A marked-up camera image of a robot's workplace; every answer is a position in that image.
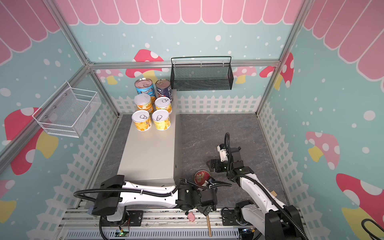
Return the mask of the red lid tin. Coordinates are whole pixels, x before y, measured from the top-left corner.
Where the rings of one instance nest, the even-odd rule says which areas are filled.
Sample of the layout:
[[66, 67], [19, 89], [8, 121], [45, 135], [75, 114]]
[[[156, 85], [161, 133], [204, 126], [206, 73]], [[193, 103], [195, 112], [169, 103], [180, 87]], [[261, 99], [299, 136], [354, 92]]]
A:
[[195, 184], [197, 184], [198, 186], [206, 187], [210, 177], [211, 175], [209, 172], [205, 170], [199, 170], [195, 173], [195, 176], [194, 176]]

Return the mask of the grey metal cabinet counter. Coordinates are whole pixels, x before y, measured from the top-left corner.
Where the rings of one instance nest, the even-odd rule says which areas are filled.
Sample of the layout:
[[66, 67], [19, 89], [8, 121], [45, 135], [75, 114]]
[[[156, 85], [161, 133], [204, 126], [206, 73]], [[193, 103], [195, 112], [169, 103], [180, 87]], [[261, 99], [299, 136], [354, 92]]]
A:
[[140, 132], [131, 124], [118, 174], [144, 186], [175, 185], [182, 176], [181, 115], [171, 113], [171, 127], [159, 131], [152, 126]]

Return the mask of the yellow can silver lid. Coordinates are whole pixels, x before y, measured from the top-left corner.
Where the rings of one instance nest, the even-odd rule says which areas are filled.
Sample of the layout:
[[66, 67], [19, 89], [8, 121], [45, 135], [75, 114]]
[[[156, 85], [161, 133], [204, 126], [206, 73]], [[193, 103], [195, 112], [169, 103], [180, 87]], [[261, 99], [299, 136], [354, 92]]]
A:
[[150, 113], [146, 110], [138, 110], [133, 113], [132, 121], [138, 131], [145, 132], [152, 126]]

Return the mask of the white lid small can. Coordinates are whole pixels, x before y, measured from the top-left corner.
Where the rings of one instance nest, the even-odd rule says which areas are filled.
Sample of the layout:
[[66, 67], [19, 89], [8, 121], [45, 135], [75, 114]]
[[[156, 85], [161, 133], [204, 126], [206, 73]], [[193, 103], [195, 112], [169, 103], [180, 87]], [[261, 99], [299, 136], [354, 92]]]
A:
[[171, 100], [168, 97], [159, 97], [155, 100], [156, 110], [167, 110], [168, 113], [172, 112]]

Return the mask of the green yellow white lid can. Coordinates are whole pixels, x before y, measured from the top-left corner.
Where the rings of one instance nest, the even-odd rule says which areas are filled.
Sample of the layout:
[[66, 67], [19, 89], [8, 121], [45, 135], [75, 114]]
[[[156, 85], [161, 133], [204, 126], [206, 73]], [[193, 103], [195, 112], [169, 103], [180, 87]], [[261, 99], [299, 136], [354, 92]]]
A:
[[154, 112], [152, 98], [148, 94], [138, 94], [134, 98], [138, 110], [145, 110], [152, 114]]

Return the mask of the dark chopped tomatoes can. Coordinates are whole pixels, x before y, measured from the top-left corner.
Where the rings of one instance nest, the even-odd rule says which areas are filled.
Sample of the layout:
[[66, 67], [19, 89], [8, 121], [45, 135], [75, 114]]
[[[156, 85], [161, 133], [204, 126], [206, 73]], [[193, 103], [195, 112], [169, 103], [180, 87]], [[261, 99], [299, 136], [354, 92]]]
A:
[[167, 97], [173, 101], [173, 90], [171, 82], [167, 79], [161, 79], [156, 82], [156, 88], [159, 97]]

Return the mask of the blue chicken noodle soup can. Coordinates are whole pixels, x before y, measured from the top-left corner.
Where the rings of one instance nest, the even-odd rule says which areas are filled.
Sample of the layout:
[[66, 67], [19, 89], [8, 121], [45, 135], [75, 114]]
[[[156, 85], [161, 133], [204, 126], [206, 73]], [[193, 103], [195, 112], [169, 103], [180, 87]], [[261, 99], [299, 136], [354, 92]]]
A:
[[135, 81], [135, 88], [138, 94], [148, 94], [152, 102], [156, 100], [156, 93], [151, 79], [142, 78]]

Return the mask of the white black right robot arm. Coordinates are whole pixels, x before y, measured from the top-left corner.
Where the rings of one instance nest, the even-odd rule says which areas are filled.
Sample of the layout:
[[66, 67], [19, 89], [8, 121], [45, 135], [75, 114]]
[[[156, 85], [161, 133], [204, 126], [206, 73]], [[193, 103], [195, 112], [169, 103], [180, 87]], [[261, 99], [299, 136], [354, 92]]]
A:
[[218, 146], [219, 160], [207, 162], [210, 172], [226, 173], [250, 197], [251, 202], [240, 202], [237, 221], [254, 226], [266, 240], [307, 240], [299, 211], [278, 200], [259, 181], [255, 172], [242, 161], [241, 148], [232, 148], [230, 134]]

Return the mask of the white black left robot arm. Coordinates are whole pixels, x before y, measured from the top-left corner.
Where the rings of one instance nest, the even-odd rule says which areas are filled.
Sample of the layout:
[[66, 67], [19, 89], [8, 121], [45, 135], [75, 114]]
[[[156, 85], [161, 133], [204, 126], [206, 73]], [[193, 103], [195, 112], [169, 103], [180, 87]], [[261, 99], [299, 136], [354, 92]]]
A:
[[74, 192], [74, 197], [93, 202], [92, 215], [109, 223], [123, 224], [129, 220], [127, 206], [133, 205], [179, 209], [186, 215], [196, 209], [208, 216], [216, 210], [218, 188], [231, 186], [212, 177], [202, 186], [186, 179], [180, 179], [175, 186], [143, 186], [125, 181], [123, 175], [116, 175], [104, 181], [98, 189]]

